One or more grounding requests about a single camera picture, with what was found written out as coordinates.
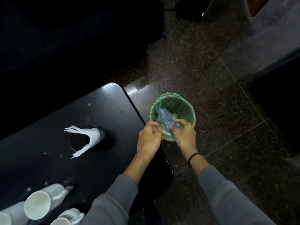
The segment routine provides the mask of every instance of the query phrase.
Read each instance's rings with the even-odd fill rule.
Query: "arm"
[[[129,209],[138,193],[139,183],[148,164],[154,157],[161,142],[161,128],[156,122],[148,122],[140,132],[137,154],[128,168],[119,175],[106,193],[97,197],[81,225],[127,224]]]
[[[198,152],[196,132],[184,119],[176,119],[184,125],[183,129],[171,127],[175,140],[188,160]],[[195,155],[190,165],[198,176],[198,182],[205,192],[208,202],[221,225],[275,225],[275,223],[255,206],[237,187],[228,181],[201,155]]]

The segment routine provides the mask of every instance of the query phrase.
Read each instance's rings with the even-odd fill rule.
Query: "green plastic liner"
[[[156,106],[166,108],[171,114],[177,114],[178,119],[183,118],[187,122],[191,123],[193,128],[195,127],[196,115],[193,106],[177,93],[167,92],[156,98],[151,105],[149,116],[150,121],[157,121],[159,119]],[[175,141],[173,135],[166,131],[164,132],[165,135],[163,136],[163,139],[167,141]]]

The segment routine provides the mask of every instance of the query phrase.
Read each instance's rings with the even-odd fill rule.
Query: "granite floor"
[[[162,0],[172,7],[177,0]],[[253,74],[238,74],[224,51],[245,38],[241,0],[215,5],[200,24],[165,12],[164,35],[140,61],[107,75],[122,85],[145,121],[165,92],[188,100],[196,113],[197,148],[207,160],[276,224],[300,224],[300,171],[286,159],[297,155],[249,92]],[[180,149],[163,142],[174,169],[171,188],[156,201],[169,224],[218,224]],[[144,224],[139,212],[130,224]]]

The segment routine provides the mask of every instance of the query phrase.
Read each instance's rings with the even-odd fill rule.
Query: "white cup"
[[[21,201],[0,212],[0,225],[23,225],[29,218],[24,212],[25,201]]]
[[[32,193],[25,201],[24,211],[28,218],[38,220],[60,205],[69,193],[61,184],[49,185]]]
[[[71,225],[77,225],[84,218],[84,213],[81,213],[77,208],[71,208],[60,214],[58,218],[65,218]]]

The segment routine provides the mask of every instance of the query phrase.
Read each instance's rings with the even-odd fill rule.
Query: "gray sleeve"
[[[198,181],[221,225],[275,225],[214,166],[204,168]]]
[[[133,179],[121,174],[106,191],[97,197],[81,225],[127,224],[129,209],[138,189]]]

